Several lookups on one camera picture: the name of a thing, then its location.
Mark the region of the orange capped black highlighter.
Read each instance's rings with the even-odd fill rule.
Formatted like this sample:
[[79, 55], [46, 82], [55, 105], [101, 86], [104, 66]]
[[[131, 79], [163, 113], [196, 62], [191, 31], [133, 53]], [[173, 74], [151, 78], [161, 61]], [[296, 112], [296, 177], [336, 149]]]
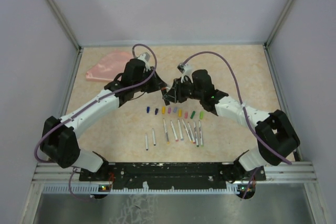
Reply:
[[164, 101], [167, 101], [167, 102], [169, 102], [170, 100], [169, 100], [169, 87], [164, 87], [164, 88], [162, 88], [162, 99], [164, 100]]

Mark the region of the light green pen cap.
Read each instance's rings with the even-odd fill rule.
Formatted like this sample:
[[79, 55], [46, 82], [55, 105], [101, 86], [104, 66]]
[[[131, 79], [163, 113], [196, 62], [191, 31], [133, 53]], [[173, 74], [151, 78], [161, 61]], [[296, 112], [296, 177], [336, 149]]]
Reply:
[[201, 119], [203, 119], [203, 117], [204, 117], [204, 112], [201, 111], [201, 112], [200, 112], [200, 117], [199, 117], [199, 119], [201, 120]]

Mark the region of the magenta capped marker pen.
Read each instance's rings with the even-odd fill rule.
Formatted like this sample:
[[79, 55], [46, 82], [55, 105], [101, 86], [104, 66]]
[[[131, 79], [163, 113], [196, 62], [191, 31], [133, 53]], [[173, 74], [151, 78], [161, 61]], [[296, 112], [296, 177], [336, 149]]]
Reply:
[[190, 136], [191, 136], [191, 140], [192, 140], [193, 144], [196, 144], [196, 140], [194, 138], [194, 133], [193, 133], [193, 130], [191, 128], [191, 125], [190, 125], [189, 122], [187, 124], [188, 124], [188, 130], [189, 130], [189, 133], [190, 133]]

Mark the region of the lavender marker pen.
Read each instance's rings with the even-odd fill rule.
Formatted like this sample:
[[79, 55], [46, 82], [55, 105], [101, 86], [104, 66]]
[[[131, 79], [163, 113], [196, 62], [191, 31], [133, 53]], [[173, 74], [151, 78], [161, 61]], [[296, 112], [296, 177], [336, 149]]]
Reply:
[[179, 131], [179, 135], [180, 135], [180, 140], [183, 141], [183, 133], [182, 133], [182, 127], [181, 127], [181, 122], [180, 119], [177, 119], [177, 123], [178, 123], [178, 131]]

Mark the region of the orange white marker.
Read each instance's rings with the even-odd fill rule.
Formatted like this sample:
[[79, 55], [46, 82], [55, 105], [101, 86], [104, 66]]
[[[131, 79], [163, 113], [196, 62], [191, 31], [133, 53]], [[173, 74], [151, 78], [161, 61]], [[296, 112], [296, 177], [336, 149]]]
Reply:
[[164, 126], [164, 133], [165, 133], [166, 143], [169, 144], [170, 140], [169, 140], [169, 134], [168, 134], [168, 131], [167, 131], [167, 125], [166, 125], [165, 119], [163, 119], [163, 126]]

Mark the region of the light green capped marker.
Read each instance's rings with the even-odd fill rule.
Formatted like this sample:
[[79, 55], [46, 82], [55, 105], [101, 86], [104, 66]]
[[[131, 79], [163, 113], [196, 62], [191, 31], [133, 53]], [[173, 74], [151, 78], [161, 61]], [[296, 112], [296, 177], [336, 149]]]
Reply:
[[201, 121], [198, 122], [198, 127], [199, 127], [199, 139], [200, 139], [200, 146], [204, 146], [204, 141], [203, 141], [203, 131], [202, 131], [202, 124]]

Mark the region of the pink capped marker pen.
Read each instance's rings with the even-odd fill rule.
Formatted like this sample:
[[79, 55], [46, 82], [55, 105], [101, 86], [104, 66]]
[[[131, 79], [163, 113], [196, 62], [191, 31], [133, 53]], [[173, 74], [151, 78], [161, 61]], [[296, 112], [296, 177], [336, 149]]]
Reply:
[[177, 137], [177, 133], [176, 133], [174, 124], [173, 124], [173, 122], [171, 120], [170, 120], [170, 124], [171, 124], [171, 128], [172, 128], [172, 131], [173, 131], [173, 134], [174, 134], [175, 141], [178, 142], [179, 138]]

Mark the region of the dark green capped marker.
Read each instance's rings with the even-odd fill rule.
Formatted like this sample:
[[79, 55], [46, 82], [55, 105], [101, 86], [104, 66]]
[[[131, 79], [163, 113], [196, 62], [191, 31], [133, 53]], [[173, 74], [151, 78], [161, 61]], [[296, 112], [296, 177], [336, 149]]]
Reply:
[[195, 134], [195, 143], [196, 147], [199, 147], [199, 141], [198, 141], [198, 132], [197, 132], [197, 127], [195, 121], [193, 122], [194, 125], [194, 134]]

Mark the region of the blue capped marker pen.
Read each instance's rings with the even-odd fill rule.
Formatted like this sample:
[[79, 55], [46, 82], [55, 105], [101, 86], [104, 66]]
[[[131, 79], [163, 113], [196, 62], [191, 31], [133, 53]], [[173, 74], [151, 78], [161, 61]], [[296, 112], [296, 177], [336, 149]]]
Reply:
[[149, 150], [149, 140], [148, 140], [148, 134], [145, 133], [145, 149], [146, 151]]

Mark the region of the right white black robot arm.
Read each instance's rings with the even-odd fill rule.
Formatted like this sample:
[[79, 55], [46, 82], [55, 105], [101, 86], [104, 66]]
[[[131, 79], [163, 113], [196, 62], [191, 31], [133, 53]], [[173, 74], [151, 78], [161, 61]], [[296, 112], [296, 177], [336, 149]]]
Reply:
[[248, 179], [253, 171], [266, 165], [292, 163], [288, 156], [300, 145], [300, 140], [285, 112], [265, 112], [244, 105], [216, 89], [206, 70], [196, 70], [190, 77], [174, 79], [172, 86], [163, 93], [163, 100], [167, 102], [183, 103], [188, 99], [199, 101], [207, 112], [248, 128], [256, 138], [257, 146], [234, 160], [231, 180]]

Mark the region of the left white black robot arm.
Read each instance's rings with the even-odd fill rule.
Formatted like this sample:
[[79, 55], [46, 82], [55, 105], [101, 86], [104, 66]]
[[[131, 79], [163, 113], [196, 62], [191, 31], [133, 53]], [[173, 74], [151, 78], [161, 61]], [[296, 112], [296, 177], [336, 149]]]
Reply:
[[167, 84], [156, 73], [155, 67], [146, 66], [142, 60], [131, 59], [124, 72], [117, 74], [85, 105], [59, 119], [49, 117], [35, 149], [41, 150], [61, 168], [82, 168], [98, 180], [106, 179], [109, 167], [104, 164], [103, 157], [80, 149], [78, 139], [103, 116], [132, 100], [135, 93], [152, 93], [166, 88]]

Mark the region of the pink plastic bag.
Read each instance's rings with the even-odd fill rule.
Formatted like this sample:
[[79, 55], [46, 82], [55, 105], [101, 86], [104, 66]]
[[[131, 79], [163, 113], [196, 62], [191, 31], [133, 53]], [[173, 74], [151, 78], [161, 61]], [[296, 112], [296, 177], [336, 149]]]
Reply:
[[86, 72], [86, 80], [111, 82], [119, 73], [123, 73], [126, 63], [132, 58], [129, 52], [119, 50], [110, 52]]

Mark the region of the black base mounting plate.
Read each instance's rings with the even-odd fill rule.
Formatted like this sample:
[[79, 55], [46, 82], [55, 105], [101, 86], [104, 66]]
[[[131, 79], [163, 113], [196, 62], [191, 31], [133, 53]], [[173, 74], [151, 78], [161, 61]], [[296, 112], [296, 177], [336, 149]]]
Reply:
[[237, 162], [109, 163], [95, 173], [82, 169], [81, 182], [111, 182], [113, 189], [225, 189], [227, 183], [248, 181], [253, 171]]

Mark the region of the aluminium frame rail left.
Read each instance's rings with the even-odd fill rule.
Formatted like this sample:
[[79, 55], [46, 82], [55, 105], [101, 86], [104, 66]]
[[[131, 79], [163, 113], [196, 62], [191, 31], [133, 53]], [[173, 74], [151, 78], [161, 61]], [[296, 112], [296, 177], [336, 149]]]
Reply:
[[76, 48], [76, 50], [79, 51], [81, 49], [81, 46], [78, 43], [76, 35], [73, 29], [70, 27], [65, 15], [62, 13], [56, 1], [55, 0], [45, 0], [45, 2], [47, 3], [48, 7], [51, 9], [52, 14], [56, 18], [58, 24], [61, 26], [67, 38]]

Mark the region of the aluminium frame rail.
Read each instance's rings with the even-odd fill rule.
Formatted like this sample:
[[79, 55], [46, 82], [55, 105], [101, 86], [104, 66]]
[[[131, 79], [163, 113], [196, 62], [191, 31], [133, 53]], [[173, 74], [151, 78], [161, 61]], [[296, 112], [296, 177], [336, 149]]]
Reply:
[[78, 43], [76, 35], [73, 29], [70, 27], [65, 15], [62, 13], [56, 1], [55, 0], [45, 0], [45, 2], [47, 3], [48, 7], [51, 9], [52, 14], [56, 18], [58, 24], [61, 26], [67, 38], [76, 48], [76, 50], [79, 51], [81, 49], [81, 46]]
[[264, 43], [264, 48], [269, 49], [273, 41], [275, 40], [278, 31], [281, 29], [282, 25], [287, 19], [287, 16], [289, 15], [294, 3], [296, 0], [287, 0], [285, 6], [283, 7], [273, 29], [271, 30], [270, 35], [268, 36], [266, 42]]

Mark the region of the aluminium frame rail right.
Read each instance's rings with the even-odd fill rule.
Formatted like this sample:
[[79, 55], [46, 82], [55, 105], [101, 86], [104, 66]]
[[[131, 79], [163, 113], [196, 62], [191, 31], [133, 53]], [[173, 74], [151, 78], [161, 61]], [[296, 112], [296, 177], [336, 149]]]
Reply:
[[283, 7], [273, 29], [271, 30], [270, 35], [268, 36], [266, 42], [264, 43], [264, 48], [269, 49], [273, 41], [275, 40], [278, 31], [281, 29], [282, 25], [287, 19], [287, 16], [289, 15], [294, 3], [296, 0], [287, 0], [285, 6]]

